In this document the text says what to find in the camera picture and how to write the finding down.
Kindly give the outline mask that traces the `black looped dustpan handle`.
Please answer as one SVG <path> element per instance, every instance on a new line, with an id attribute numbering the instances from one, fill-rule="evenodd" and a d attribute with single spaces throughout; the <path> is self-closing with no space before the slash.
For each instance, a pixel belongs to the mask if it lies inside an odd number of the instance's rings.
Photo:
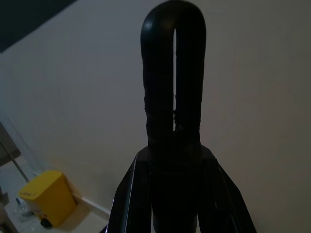
<path id="1" fill-rule="evenodd" d="M 195 233 L 206 25 L 191 2 L 166 1 L 140 35 L 156 233 Z"/>

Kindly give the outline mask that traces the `clear plastic bag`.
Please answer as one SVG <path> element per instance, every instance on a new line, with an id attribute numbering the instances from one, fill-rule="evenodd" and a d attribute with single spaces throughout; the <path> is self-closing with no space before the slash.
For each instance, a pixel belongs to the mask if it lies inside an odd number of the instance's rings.
<path id="1" fill-rule="evenodd" d="M 18 218 L 18 220 L 26 221 L 35 216 L 34 212 L 31 210 L 29 205 L 23 199 L 16 198 L 15 200 L 17 202 L 17 207 L 14 210 L 14 213 Z"/>

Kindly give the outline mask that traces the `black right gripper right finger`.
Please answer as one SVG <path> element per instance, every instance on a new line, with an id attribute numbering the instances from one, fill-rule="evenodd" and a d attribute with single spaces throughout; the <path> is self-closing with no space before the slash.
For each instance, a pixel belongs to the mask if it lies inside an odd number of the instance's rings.
<path id="1" fill-rule="evenodd" d="M 201 233 L 257 233 L 241 192 L 211 150 L 201 146 L 198 221 Z"/>

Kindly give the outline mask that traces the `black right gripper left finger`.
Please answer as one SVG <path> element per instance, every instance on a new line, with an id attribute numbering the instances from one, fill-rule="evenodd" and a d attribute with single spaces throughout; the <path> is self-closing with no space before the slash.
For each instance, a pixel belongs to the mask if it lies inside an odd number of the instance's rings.
<path id="1" fill-rule="evenodd" d="M 115 193 L 108 233 L 151 233 L 149 150 L 140 150 Z"/>

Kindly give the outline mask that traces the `white baseboard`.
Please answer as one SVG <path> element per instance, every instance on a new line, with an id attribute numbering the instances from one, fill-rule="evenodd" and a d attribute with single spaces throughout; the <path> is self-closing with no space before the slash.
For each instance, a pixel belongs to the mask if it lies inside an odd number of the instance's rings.
<path id="1" fill-rule="evenodd" d="M 97 214 L 105 215 L 107 217 L 110 216 L 111 211 L 109 209 L 107 209 L 107 208 L 105 208 L 99 204 L 96 204 L 93 201 L 91 201 L 85 197 L 76 196 L 76 198 L 79 201 L 83 202 L 84 204 L 88 205 L 92 209 L 93 212 L 96 212 Z"/>

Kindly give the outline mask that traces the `yellow plastic bin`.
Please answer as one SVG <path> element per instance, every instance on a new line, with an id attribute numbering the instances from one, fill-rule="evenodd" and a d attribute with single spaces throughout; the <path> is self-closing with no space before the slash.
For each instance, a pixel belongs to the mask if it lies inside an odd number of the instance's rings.
<path id="1" fill-rule="evenodd" d="M 76 201 L 63 172 L 47 170 L 30 180 L 19 192 L 34 214 L 59 227 L 75 210 Z"/>

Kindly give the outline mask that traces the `grey metal pole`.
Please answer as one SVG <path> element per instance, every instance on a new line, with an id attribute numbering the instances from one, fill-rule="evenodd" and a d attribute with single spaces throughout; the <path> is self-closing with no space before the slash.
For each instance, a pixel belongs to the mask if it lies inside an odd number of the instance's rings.
<path id="1" fill-rule="evenodd" d="M 0 142 L 0 147 L 5 151 L 6 155 L 10 158 L 10 160 L 13 162 L 15 167 L 18 169 L 24 180 L 28 183 L 29 179 L 27 178 L 26 174 L 23 172 L 19 164 L 15 161 L 14 157 L 9 153 L 9 151 L 6 149 L 6 147 Z"/>

